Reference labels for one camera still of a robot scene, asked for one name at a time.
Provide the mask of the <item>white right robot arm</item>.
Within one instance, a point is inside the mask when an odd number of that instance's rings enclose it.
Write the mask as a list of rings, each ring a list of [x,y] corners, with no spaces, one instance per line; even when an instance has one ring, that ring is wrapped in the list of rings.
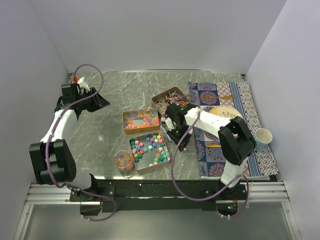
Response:
[[[165,114],[167,134],[176,143],[175,154],[188,145],[190,131],[194,128],[218,138],[226,160],[220,177],[219,194],[224,199],[231,199],[237,192],[236,185],[242,178],[245,164],[257,146],[245,120],[240,116],[228,118],[214,115],[190,103],[184,107],[172,103],[167,106]]]

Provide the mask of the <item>gold fork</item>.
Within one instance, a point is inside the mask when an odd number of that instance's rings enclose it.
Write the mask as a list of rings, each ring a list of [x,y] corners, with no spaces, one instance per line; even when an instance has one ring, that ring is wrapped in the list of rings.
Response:
[[[201,98],[202,98],[203,100],[211,100],[211,99],[232,100],[234,97],[235,97],[234,95],[225,95],[225,96],[206,95],[206,96],[202,96]]]

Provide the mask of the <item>gold tin of gummy candies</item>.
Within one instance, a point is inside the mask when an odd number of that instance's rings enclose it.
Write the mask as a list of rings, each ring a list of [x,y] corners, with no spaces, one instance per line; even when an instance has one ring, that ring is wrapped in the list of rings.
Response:
[[[158,131],[160,119],[156,108],[125,111],[122,114],[126,134]]]

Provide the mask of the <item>clear glass jar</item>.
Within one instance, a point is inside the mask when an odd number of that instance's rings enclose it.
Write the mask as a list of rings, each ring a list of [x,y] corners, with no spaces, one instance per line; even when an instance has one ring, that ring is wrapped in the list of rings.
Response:
[[[124,178],[131,178],[135,168],[132,155],[126,150],[120,150],[115,154],[115,166]]]

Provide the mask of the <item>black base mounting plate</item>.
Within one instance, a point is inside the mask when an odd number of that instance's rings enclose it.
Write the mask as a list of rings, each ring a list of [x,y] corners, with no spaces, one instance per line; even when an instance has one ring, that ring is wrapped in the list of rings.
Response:
[[[86,216],[98,215],[99,212],[152,211],[152,210],[196,210],[216,211],[218,201],[236,203],[245,200],[247,187],[237,183],[227,188],[213,199],[201,201],[222,189],[219,180],[177,180],[178,187],[188,196],[198,201],[183,197],[171,180],[97,180],[93,196],[78,190],[72,191],[69,200],[81,203],[81,213]]]

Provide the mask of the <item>light blue mug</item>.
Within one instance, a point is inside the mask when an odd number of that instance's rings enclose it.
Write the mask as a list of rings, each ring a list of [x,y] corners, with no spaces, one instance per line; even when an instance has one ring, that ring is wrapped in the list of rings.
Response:
[[[267,146],[272,140],[273,135],[265,128],[259,128],[254,133],[254,139],[256,141],[256,150],[262,149]]]

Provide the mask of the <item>pink tin of star candies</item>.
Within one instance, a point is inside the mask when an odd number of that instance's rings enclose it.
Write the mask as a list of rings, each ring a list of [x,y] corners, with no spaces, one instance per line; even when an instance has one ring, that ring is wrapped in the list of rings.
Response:
[[[133,163],[139,175],[151,172],[171,162],[161,131],[145,133],[129,139]]]

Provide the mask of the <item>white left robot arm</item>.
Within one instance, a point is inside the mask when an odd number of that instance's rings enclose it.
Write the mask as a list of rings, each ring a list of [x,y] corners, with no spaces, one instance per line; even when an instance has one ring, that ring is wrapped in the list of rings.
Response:
[[[39,185],[81,189],[84,198],[94,201],[100,194],[97,180],[91,173],[77,169],[67,142],[82,111],[93,113],[110,103],[95,87],[69,83],[63,84],[61,91],[48,132],[29,147],[35,180]]]

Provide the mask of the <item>aluminium frame rail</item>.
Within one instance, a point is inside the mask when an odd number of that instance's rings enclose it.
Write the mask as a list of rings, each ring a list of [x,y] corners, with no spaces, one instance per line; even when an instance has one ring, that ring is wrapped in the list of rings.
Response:
[[[32,184],[24,202],[24,209],[16,229],[15,240],[23,240],[35,205],[71,204],[71,190],[50,185]],[[252,182],[249,184],[249,203],[280,202],[292,239],[301,240],[301,234],[292,213],[288,193],[283,182]]]

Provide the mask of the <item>cream and orange plate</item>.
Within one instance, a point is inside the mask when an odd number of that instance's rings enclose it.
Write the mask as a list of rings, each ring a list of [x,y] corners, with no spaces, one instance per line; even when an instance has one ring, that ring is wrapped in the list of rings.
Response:
[[[227,105],[215,106],[209,112],[213,115],[229,118],[229,119],[233,119],[235,117],[243,118],[243,116],[238,110],[236,110],[234,107],[227,106]]]

